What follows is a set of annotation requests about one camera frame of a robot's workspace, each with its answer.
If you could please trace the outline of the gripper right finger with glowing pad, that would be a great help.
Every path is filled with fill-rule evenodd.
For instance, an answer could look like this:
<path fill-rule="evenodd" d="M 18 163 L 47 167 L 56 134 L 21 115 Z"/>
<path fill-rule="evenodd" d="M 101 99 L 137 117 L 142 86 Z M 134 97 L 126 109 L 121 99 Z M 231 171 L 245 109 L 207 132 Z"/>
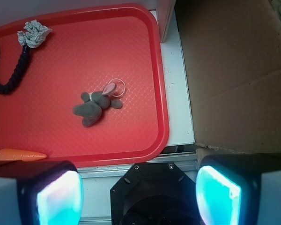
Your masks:
<path fill-rule="evenodd" d="M 203 157 L 196 200 L 206 225 L 281 225 L 281 153 Z"/>

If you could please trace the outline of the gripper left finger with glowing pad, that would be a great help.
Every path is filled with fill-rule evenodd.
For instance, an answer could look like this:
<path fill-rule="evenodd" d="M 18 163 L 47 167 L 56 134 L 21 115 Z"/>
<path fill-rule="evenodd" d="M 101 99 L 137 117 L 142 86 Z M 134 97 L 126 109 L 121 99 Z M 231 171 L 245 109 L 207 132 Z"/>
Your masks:
<path fill-rule="evenodd" d="M 77 225 L 82 202 L 70 161 L 0 162 L 0 225 Z"/>

